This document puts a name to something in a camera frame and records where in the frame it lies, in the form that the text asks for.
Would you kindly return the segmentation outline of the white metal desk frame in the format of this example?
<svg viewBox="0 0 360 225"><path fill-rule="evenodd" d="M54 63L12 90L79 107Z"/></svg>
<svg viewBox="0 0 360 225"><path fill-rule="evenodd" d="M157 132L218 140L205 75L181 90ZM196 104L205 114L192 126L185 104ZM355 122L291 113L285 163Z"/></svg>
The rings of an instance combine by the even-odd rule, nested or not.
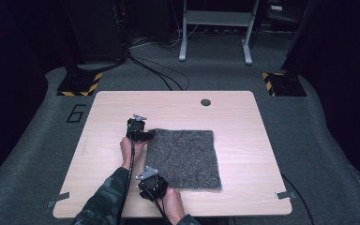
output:
<svg viewBox="0 0 360 225"><path fill-rule="evenodd" d="M253 9L250 12L229 12L229 11L205 11L188 9L188 0L183 0L183 27L182 42L179 53L179 61L184 62L187 58L188 49L188 25L217 25L217 26L237 26L245 27L247 33L241 40L244 60L247 65L252 64L249 49L249 40L252 34L257 9L260 0L253 0Z"/></svg>

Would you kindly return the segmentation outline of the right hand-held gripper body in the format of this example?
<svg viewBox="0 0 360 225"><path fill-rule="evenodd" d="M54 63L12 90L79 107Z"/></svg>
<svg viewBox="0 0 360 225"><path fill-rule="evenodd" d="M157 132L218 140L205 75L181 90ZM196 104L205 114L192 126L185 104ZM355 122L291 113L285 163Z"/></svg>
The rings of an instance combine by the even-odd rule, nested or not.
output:
<svg viewBox="0 0 360 225"><path fill-rule="evenodd" d="M158 169L145 166L142 172L136 176L139 181L138 188L142 198L155 201L163 199L166 195L168 182L159 174Z"/></svg>

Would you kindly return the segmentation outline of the grey tape strip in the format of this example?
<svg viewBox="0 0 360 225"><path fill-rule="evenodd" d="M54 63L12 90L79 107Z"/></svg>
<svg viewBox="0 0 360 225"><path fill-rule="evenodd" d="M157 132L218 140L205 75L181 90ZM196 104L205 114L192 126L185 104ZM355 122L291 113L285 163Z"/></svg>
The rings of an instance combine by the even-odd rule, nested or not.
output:
<svg viewBox="0 0 360 225"><path fill-rule="evenodd" d="M293 191L276 192L275 195L279 200L284 200L284 199L291 200L297 197L297 195Z"/></svg>
<svg viewBox="0 0 360 225"><path fill-rule="evenodd" d="M63 200L68 199L68 198L69 198L69 193L68 193L68 192L58 194L58 195L55 196L53 199L48 200L46 207L47 207L47 208L54 208L55 205L56 205L58 202L63 201Z"/></svg>

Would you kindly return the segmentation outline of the person's right hand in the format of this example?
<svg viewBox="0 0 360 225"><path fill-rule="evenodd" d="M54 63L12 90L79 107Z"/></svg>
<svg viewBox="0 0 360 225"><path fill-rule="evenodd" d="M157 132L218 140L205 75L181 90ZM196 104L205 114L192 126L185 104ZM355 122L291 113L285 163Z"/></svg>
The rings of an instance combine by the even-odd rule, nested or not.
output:
<svg viewBox="0 0 360 225"><path fill-rule="evenodd" d="M158 201L158 204L165 211L172 225L176 225L186 215L181 193L175 188L168 187L165 196Z"/></svg>

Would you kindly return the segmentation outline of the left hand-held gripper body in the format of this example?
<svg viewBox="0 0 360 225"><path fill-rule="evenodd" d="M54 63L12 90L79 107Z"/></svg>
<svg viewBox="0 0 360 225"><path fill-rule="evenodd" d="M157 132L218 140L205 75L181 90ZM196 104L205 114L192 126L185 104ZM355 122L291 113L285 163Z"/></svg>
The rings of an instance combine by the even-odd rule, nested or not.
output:
<svg viewBox="0 0 360 225"><path fill-rule="evenodd" d="M144 132L146 117L134 114L127 120L127 137L132 141L138 141Z"/></svg>

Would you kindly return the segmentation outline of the black stand base yellow stripes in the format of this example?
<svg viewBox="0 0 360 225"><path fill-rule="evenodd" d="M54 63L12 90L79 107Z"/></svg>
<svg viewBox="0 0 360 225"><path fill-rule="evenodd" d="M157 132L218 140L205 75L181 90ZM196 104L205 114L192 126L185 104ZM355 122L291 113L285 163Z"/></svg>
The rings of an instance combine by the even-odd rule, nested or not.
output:
<svg viewBox="0 0 360 225"><path fill-rule="evenodd" d="M297 77L268 72L264 72L262 77L268 94L272 97L305 97L307 95Z"/></svg>
<svg viewBox="0 0 360 225"><path fill-rule="evenodd" d="M57 96L87 97L92 96L98 87L101 73L84 73L77 76L67 75L57 88Z"/></svg>

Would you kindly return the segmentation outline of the black cabinet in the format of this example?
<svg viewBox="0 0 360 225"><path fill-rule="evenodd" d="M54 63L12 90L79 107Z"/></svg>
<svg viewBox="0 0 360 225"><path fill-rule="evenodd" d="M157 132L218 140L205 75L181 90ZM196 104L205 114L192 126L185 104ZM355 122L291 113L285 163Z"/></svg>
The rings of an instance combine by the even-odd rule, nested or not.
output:
<svg viewBox="0 0 360 225"><path fill-rule="evenodd" d="M129 24L125 0L63 0L84 63L126 60Z"/></svg>

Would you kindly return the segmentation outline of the grey felt cloth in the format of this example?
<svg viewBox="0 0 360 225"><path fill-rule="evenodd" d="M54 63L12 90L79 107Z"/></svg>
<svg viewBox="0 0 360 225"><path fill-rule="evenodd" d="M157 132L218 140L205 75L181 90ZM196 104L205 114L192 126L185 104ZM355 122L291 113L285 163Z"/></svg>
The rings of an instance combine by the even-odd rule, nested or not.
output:
<svg viewBox="0 0 360 225"><path fill-rule="evenodd" d="M145 165L172 188L222 190L212 130L153 129Z"/></svg>

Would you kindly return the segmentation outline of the person's left hand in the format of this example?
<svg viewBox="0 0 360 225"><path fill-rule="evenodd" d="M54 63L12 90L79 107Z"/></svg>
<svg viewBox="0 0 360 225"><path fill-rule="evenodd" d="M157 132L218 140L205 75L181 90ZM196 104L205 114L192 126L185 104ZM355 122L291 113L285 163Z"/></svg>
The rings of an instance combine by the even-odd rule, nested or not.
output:
<svg viewBox="0 0 360 225"><path fill-rule="evenodd" d="M131 143L131 140L124 137L120 142L120 148L122 152L122 167L129 170L131 163L131 156L134 156L134 160L137 160L142 153L143 148L147 145L147 142Z"/></svg>

